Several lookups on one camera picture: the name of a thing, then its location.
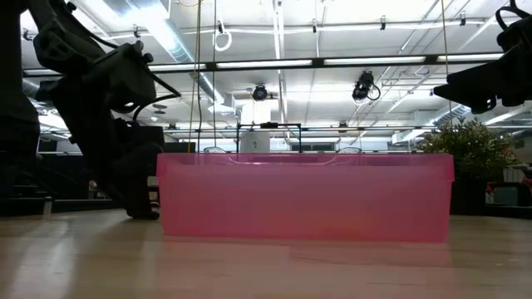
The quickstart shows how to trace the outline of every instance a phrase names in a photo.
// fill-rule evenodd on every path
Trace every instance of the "black metal frame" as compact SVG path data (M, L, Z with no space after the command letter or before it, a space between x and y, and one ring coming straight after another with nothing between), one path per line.
M236 153L238 154L239 151L240 151L240 129L241 128L244 128L244 127L249 127L249 131L253 132L253 128L255 126L259 126L260 129L278 129L279 126L282 126L284 128L286 128L288 131L290 131L290 128L289 126L296 126L298 127L298 130L299 130L299 153L302 154L303 153L303 147L302 147L302 128L301 128L301 124L279 124L279 123L263 123L263 124L260 124L260 125L256 125L256 124L252 124L252 125L242 125L242 124L237 124L236 126Z
M459 53L459 54L450 54L449 56L454 55L479 55L479 54L501 54L499 52L489 52L489 53ZM387 63L348 63L342 65L327 65L325 64L326 60L329 59L375 59L375 58L397 58L397 57L425 57L424 61L421 62L387 62ZM405 55L405 56L348 56L348 57L312 57L312 58L293 58L293 59L270 59L270 60L253 60L253 61L206 61L206 62L197 62L179 64L180 66L190 66L189 70L165 70L165 71L153 71L155 74L179 74L179 73L192 73L194 72L194 65L198 66L205 64L205 69L199 69L202 72L212 72L212 71L257 71L257 70L297 70L297 69L321 69L321 68L343 68L343 67L375 67L375 66L444 66L445 61L438 61L439 56L445 56L445 54L430 54L430 55ZM306 66L248 66L248 67L231 67L231 68L219 68L219 63L235 63L235 62L280 62L280 61L301 61L301 60L310 60L312 64ZM464 65L464 64L482 64L487 62L496 61L497 59L484 59L484 60L464 60L464 61L449 61L449 65ZM151 66L176 66L176 64L161 64L161 65L151 65ZM26 71L36 71L42 69L26 69L23 72L25 78L32 77L54 77L61 76L61 74L51 74L51 75L28 75Z

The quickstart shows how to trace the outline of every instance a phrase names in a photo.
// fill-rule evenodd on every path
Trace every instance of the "translucent pink container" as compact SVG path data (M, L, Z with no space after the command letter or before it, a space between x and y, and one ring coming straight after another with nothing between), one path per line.
M447 154L160 154L161 222L189 237L444 242Z

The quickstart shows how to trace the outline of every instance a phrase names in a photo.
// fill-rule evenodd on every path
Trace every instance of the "wooden table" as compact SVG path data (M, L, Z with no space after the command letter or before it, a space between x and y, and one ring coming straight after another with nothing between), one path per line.
M532 222L448 244L168 238L123 211L0 220L0 298L531 298Z

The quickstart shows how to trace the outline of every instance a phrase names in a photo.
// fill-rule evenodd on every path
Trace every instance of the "ceiling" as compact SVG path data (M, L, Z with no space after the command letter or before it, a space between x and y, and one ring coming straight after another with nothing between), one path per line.
M499 52L496 37L501 32L494 23L483 28L481 25L492 17L495 11L506 4L506 0L445 0L446 21L460 21L461 12L465 12L466 25L450 25L443 29L398 29L394 25L415 26L417 24L441 23L441 3L434 0L283 0L282 13L275 12L272 0L203 0L201 2L199 47L196 47L196 24L198 20L198 0L161 0L160 5L165 11L150 15L146 10L142 14L119 16L106 5L106 2L125 2L126 0L76 0L78 5L76 17L92 32L106 37L111 42L121 44L135 42L132 36L134 24L139 26L140 40L145 44L145 51L151 53L156 64L176 63L165 46L171 41L161 37L155 31L154 22L157 18L169 17L171 22L180 30L183 43L190 53L199 52L200 61L245 61L266 60L279 58L276 54L276 36L273 34L275 19L281 16L279 26L283 26L283 45L280 45L279 55L284 58L313 58L334 56L395 56L410 54L444 53L446 47L449 53L466 52ZM518 0L521 9L532 12L532 2ZM382 16L386 16L386 30L380 30ZM503 13L507 20L513 20L511 15ZM326 31L313 33L313 22L318 27L329 28ZM232 34L232 43L226 51L215 51L212 30L216 28L216 21L222 21L225 29ZM37 28L26 12L21 16L22 27L31 34L37 33ZM339 26L353 25L349 31L337 30ZM225 43L225 37L219 38L219 44ZM22 63L25 69L41 68L32 44L22 40ZM474 65L450 66L449 72L460 71ZM372 71L375 79L382 76L378 85L382 90L382 97L376 101L366 101L356 105L351 94L357 78L363 71ZM429 71L426 81L421 82ZM449 101L438 96L431 96L431 88L445 83L446 68L444 66L427 67L392 67L371 68L329 68L285 70L283 77L286 90L283 94L286 100L286 118L282 119L279 95L279 74L277 71L229 71L217 74L205 73L207 78L215 83L216 89L223 93L233 94L237 107L252 105L249 89L257 84L265 84L268 91L276 96L267 100L265 106L271 110L271 121L282 120L291 123L302 123L306 126L338 125L345 120L349 125L381 126L381 125L426 125L430 117L449 108ZM161 102L167 105L164 115L157 115L153 107L148 107L140 113L139 120L145 124L163 125L176 123L178 127L188 128L190 123L190 109L192 106L193 80L188 74L165 74L160 77L182 92L183 96L176 100ZM32 78L32 81L53 80L53 78ZM158 86L158 92L166 91ZM213 125L216 118L217 127L235 126L237 120L234 115L209 111L211 103L207 95L200 100L201 120L204 128ZM197 106L197 96L192 108L192 124L197 127L200 121L200 110ZM498 107L495 116L503 115L510 108ZM530 117L530 111L523 113L520 119ZM368 132L365 137L392 136L393 130L386 132Z

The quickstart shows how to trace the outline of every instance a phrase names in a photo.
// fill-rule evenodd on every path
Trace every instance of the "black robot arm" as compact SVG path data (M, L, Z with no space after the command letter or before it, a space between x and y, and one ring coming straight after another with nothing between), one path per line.
M27 0L27 8L39 29L33 40L37 59L63 74L58 81L42 82L37 99L53 102L103 191L133 218L158 218L150 208L147 177L155 175L162 128L111 113L130 113L157 101L154 80L160 79L147 66L153 58L143 55L140 41L116 46L90 33L72 16L72 3ZM95 39L113 50L105 53Z

